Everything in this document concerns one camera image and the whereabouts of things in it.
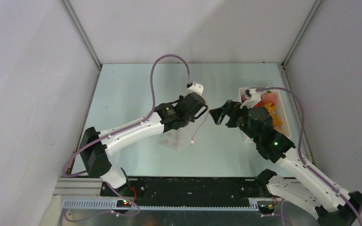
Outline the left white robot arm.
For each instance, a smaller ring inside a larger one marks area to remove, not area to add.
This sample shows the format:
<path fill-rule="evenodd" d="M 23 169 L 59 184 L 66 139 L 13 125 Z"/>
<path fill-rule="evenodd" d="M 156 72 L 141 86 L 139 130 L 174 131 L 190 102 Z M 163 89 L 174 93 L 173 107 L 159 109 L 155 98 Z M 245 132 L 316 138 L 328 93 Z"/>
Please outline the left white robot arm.
<path fill-rule="evenodd" d="M 196 92 L 180 96 L 178 100 L 162 103 L 146 117 L 122 127 L 97 131 L 85 130 L 80 153 L 85 172 L 90 178 L 100 178 L 111 185 L 119 196 L 129 193 L 130 183 L 125 171 L 115 166 L 109 157 L 120 149 L 141 139 L 178 130 L 194 122 L 208 110 L 205 99 Z"/>

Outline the clear zip top bag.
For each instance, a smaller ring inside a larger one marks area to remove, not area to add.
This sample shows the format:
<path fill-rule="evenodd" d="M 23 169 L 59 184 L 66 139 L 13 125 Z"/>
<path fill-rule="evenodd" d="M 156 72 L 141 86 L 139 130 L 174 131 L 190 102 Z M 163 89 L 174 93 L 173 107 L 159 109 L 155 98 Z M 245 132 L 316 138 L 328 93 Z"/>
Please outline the clear zip top bag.
<path fill-rule="evenodd" d="M 209 116 L 209 108 L 204 114 L 195 120 L 190 122 L 186 127 L 178 130 L 170 130 L 164 134 L 161 134 L 157 139 L 157 144 L 166 149 L 179 151 L 187 147 L 193 146 L 196 135 L 204 125 Z"/>

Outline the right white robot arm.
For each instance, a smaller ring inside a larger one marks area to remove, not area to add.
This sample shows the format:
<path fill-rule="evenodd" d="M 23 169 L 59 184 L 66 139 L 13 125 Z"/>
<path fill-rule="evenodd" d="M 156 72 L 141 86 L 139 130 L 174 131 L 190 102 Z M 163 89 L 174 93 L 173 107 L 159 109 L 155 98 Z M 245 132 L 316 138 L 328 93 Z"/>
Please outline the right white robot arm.
<path fill-rule="evenodd" d="M 209 113 L 217 125 L 228 116 L 228 128 L 240 129 L 255 143 L 264 159 L 292 173 L 299 181 L 298 185 L 292 184 L 265 169 L 255 178 L 258 195 L 283 198 L 311 214 L 321 226 L 351 226 L 359 219 L 362 194 L 340 187 L 306 160 L 289 138 L 273 128 L 266 108 L 248 109 L 240 102 L 228 100 Z"/>

